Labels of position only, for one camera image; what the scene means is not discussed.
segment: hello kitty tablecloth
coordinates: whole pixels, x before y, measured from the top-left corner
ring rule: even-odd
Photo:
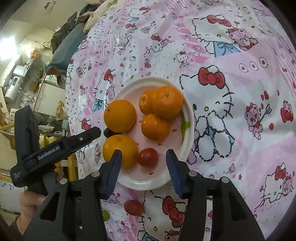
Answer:
[[[229,177],[268,237],[295,195],[295,60],[287,34],[257,0],[127,0],[95,24],[69,64],[71,133],[100,127],[105,106],[127,83],[168,78],[194,110],[188,166],[205,177]],[[77,152],[80,178],[99,169],[101,150],[95,140]],[[145,213],[127,215],[129,199]],[[210,197],[207,204],[205,241]],[[186,202],[171,183],[146,192],[117,184],[102,207],[111,215],[112,240],[177,241]]]

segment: orange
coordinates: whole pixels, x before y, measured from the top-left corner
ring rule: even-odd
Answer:
[[[151,108],[151,104],[150,104],[150,100],[152,98],[153,92],[154,92],[154,90],[146,90],[142,93],[142,95],[139,99],[140,111],[145,115],[149,115],[149,114],[153,113],[152,108]]]
[[[152,113],[142,120],[141,130],[152,141],[164,141],[170,133],[170,122]]]
[[[122,152],[122,168],[132,166],[139,158],[137,144],[133,139],[126,135],[114,135],[109,137],[103,145],[103,158],[110,161],[115,150]]]
[[[162,86],[155,90],[151,108],[157,116],[169,119],[180,113],[183,99],[182,93],[177,88]]]
[[[136,109],[127,100],[112,101],[104,111],[105,124],[114,133],[129,131],[136,119]]]

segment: silver screw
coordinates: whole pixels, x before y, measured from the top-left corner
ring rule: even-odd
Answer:
[[[191,176],[191,177],[196,177],[197,172],[196,172],[196,171],[189,171],[188,174],[189,174],[189,176]]]
[[[93,177],[98,177],[98,176],[100,175],[100,173],[97,172],[97,171],[95,171],[95,172],[93,172],[91,175],[92,175]]]
[[[229,179],[227,177],[222,177],[221,181],[224,183],[229,183]]]
[[[67,179],[66,178],[62,178],[59,182],[60,184],[66,184],[67,183]]]

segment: teal fabric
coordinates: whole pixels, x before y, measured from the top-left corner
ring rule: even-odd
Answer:
[[[45,73],[47,74],[53,67],[56,67],[61,73],[66,73],[73,54],[85,36],[83,28],[77,25],[59,45],[50,62],[44,67]]]

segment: hand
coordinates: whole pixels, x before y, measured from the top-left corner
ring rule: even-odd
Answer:
[[[63,176],[59,173],[56,174],[56,179],[59,181]],[[46,199],[46,196],[31,192],[24,191],[20,194],[19,202],[21,213],[17,219],[17,228],[20,233],[23,235],[29,223],[31,222],[34,214],[37,211],[37,206],[40,206],[43,201]]]

